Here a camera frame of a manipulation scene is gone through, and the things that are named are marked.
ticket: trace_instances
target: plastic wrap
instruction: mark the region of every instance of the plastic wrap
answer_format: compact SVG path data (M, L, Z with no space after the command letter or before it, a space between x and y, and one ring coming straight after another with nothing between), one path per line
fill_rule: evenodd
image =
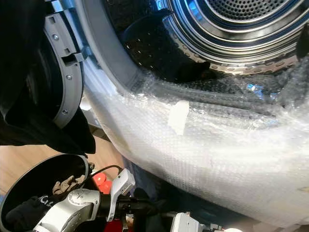
M127 159L262 222L309 224L309 58L276 76L183 85L146 73L127 94L91 61L84 71L86 96Z

